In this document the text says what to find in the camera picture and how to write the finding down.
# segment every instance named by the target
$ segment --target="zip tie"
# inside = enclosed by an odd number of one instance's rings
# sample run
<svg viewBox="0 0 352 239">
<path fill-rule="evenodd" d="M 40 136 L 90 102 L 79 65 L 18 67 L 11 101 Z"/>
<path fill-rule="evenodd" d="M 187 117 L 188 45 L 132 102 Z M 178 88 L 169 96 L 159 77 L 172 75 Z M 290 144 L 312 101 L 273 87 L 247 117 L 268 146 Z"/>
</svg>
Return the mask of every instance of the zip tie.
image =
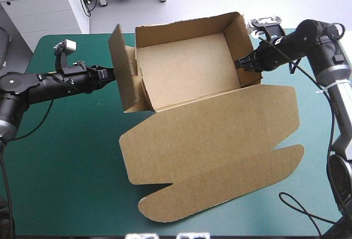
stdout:
<svg viewBox="0 0 352 239">
<path fill-rule="evenodd" d="M 331 88 L 332 86 L 338 85 L 338 84 L 343 84 L 343 83 L 349 83 L 351 84 L 351 81 L 347 80 L 347 79 L 343 79 L 343 80 L 337 80 L 334 83 L 331 83 L 329 86 L 326 86 L 324 89 L 318 90 L 317 93 L 318 94 L 323 94 L 324 92 L 327 92 L 329 88 Z"/>
</svg>

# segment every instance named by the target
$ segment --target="white cabinet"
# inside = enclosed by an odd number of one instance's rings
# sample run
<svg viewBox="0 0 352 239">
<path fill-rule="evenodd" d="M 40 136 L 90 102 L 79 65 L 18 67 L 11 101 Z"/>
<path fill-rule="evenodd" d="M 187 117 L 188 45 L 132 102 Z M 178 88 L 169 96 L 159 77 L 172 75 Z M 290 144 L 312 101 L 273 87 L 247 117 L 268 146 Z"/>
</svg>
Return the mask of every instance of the white cabinet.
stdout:
<svg viewBox="0 0 352 239">
<path fill-rule="evenodd" d="M 0 0 L 0 4 L 32 51 L 45 35 L 89 33 L 80 0 Z"/>
</svg>

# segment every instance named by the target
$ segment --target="cable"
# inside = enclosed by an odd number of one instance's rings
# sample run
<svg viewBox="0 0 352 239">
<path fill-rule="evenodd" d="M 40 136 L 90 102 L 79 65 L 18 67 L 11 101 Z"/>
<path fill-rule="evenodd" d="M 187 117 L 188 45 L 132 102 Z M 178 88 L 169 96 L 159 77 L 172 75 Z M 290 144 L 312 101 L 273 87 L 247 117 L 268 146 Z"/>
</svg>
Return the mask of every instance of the cable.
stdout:
<svg viewBox="0 0 352 239">
<path fill-rule="evenodd" d="M 45 119 L 48 117 L 49 112 L 50 112 L 50 110 L 51 110 L 51 107 L 53 106 L 53 103 L 54 103 L 54 100 L 52 100 L 52 101 L 50 102 L 49 107 L 48 107 L 48 109 L 47 109 L 47 111 L 46 111 L 46 113 L 45 113 L 43 119 L 41 120 L 41 122 L 40 122 L 33 130 L 31 130 L 29 133 L 26 133 L 25 135 L 22 135 L 22 136 L 20 136 L 20 137 L 17 137 L 17 138 L 15 138 L 15 139 L 13 139 L 13 141 L 17 141 L 17 140 L 26 138 L 27 136 L 30 136 L 30 135 L 33 134 L 36 130 L 38 130 L 39 127 L 41 127 L 41 126 L 43 125 Z"/>
<path fill-rule="evenodd" d="M 317 219 L 317 220 L 320 220 L 320 221 L 324 221 L 324 222 L 327 222 L 327 223 L 329 223 L 329 224 L 336 224 L 335 221 L 330 221 L 330 220 L 328 220 L 328 219 L 319 217 L 319 216 L 314 215 L 314 214 L 311 214 L 311 213 L 306 213 L 305 211 L 296 208 L 296 207 L 293 206 L 292 204 L 288 203 L 288 202 L 282 197 L 282 195 L 289 196 L 289 197 L 290 197 L 291 199 L 293 199 L 294 201 L 296 201 L 297 199 L 295 199 L 292 195 L 290 195 L 290 194 L 288 194 L 288 193 L 286 193 L 286 192 L 280 192 L 280 193 L 279 193 L 279 198 L 280 198 L 280 200 L 281 200 L 284 204 L 286 204 L 288 207 L 290 207 L 291 209 L 293 209 L 293 210 L 295 210 L 295 211 L 298 211 L 299 213 L 303 213 L 303 214 L 305 214 L 305 215 L 307 215 L 307 216 L 311 216 L 311 217 L 314 218 L 314 219 Z"/>
<path fill-rule="evenodd" d="M 313 220 L 311 214 L 302 206 L 302 204 L 300 204 L 300 203 L 298 202 L 298 200 L 296 200 L 296 199 L 295 199 L 293 196 L 291 196 L 290 194 L 288 194 L 288 193 L 286 193 L 286 192 L 280 192 L 280 193 L 279 193 L 279 198 L 281 199 L 281 201 L 282 201 L 283 203 L 285 203 L 285 204 L 288 205 L 289 207 L 290 207 L 290 205 L 287 204 L 286 201 L 282 199 L 282 197 L 281 197 L 282 195 L 286 195 L 286 196 L 290 197 L 292 200 L 294 200 L 294 202 L 296 202 L 296 203 L 298 204 L 299 207 L 301 207 L 301 209 L 303 210 L 304 214 L 307 215 L 308 218 L 309 218 L 309 219 L 312 221 L 312 223 L 314 224 L 315 228 L 317 229 L 317 231 L 318 231 L 318 233 L 319 233 L 320 238 L 322 238 L 322 234 L 321 234 L 321 231 L 320 231 L 318 225 L 317 225 L 316 222 Z"/>
<path fill-rule="evenodd" d="M 259 37 L 260 40 L 262 40 L 263 42 L 265 42 L 266 44 L 268 44 L 269 46 L 273 47 L 275 50 L 277 50 L 282 56 L 284 56 L 289 63 L 293 64 L 294 66 L 296 66 L 296 68 L 301 71 L 306 77 L 308 77 L 320 90 L 322 90 L 322 87 L 317 83 L 317 81 L 314 80 L 314 78 L 309 75 L 307 72 L 305 72 L 298 64 L 296 64 L 295 62 L 293 62 L 284 52 L 282 52 L 279 48 L 277 48 L 275 45 L 271 44 L 270 42 L 268 42 L 267 40 Z M 331 131 L 330 131 L 330 140 L 329 140 L 329 146 L 328 146 L 328 151 L 327 151 L 327 176 L 328 176 L 328 180 L 329 183 L 331 185 L 333 194 L 338 198 L 341 207 L 343 209 L 343 211 L 345 212 L 345 215 L 347 216 L 347 218 L 349 219 L 350 223 L 352 223 L 352 219 L 351 217 L 347 214 L 346 211 L 346 207 L 343 203 L 343 201 L 341 200 L 340 195 L 337 192 L 335 183 L 332 181 L 332 177 L 331 177 L 331 169 L 330 169 L 330 155 L 331 155 L 331 147 L 332 147 L 332 142 L 333 142 L 333 137 L 334 137 L 334 128 L 335 128 L 335 113 L 334 113 L 334 109 L 333 109 L 333 105 L 331 102 L 331 99 L 329 97 L 329 95 L 326 93 L 326 91 L 323 92 L 324 96 L 326 97 L 327 101 L 329 102 L 330 105 L 330 109 L 331 109 L 331 115 L 332 115 L 332 121 L 331 121 Z"/>
<path fill-rule="evenodd" d="M 81 2 L 81 6 L 82 6 L 82 9 L 83 9 L 84 14 L 85 14 L 87 17 L 90 17 L 90 16 L 91 16 L 91 13 L 90 13 L 90 12 L 95 8 L 95 6 L 94 6 L 93 9 L 89 10 L 88 7 L 87 7 L 87 5 L 83 2 L 83 0 L 80 0 L 80 2 Z"/>
<path fill-rule="evenodd" d="M 1 145 L 0 163 L 1 163 L 2 175 L 3 175 L 3 178 L 4 178 L 5 189 L 6 189 L 7 203 L 8 203 L 8 208 L 9 208 L 10 239 L 13 239 L 13 235 L 14 235 L 13 228 L 14 227 L 13 227 L 13 208 L 12 208 L 12 201 L 11 201 L 11 193 L 10 193 L 9 183 L 8 183 L 8 180 L 7 180 L 6 167 L 5 167 L 4 156 L 3 156 L 4 144 L 1 142 L 0 145 Z"/>
</svg>

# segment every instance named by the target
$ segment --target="cardboard lid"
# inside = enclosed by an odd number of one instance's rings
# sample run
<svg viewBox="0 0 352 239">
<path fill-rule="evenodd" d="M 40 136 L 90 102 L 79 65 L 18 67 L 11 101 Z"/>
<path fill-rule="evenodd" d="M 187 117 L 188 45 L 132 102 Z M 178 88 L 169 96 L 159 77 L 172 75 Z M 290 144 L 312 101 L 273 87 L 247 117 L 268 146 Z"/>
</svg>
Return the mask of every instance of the cardboard lid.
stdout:
<svg viewBox="0 0 352 239">
<path fill-rule="evenodd" d="M 117 25 L 113 31 L 108 43 L 115 77 L 120 91 L 122 107 L 124 110 L 127 110 L 134 106 L 138 99 L 135 82 L 133 80 L 133 74 L 136 74 L 136 67 L 134 67 L 134 62 L 129 60 L 129 56 L 131 58 L 131 53 L 134 53 L 134 49 L 132 47 L 131 49 L 125 47 L 120 25 Z"/>
<path fill-rule="evenodd" d="M 173 183 L 140 200 L 140 211 L 176 221 L 288 177 L 304 148 L 274 148 L 298 126 L 287 86 L 255 85 L 155 113 L 120 138 L 131 183 Z"/>
</svg>

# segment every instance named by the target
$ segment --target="cardboard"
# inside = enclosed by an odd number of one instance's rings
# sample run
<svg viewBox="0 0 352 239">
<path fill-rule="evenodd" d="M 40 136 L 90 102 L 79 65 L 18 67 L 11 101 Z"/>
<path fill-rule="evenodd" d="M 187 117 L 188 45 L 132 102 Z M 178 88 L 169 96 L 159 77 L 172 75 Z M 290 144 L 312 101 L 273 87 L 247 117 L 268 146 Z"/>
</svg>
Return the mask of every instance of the cardboard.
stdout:
<svg viewBox="0 0 352 239">
<path fill-rule="evenodd" d="M 235 69 L 252 51 L 239 13 L 137 27 L 135 52 L 118 26 L 109 48 L 124 111 L 156 112 L 120 138 L 131 183 L 172 184 L 140 200 L 149 219 L 185 218 L 299 164 L 301 145 L 274 150 L 299 126 L 295 90 Z"/>
</svg>

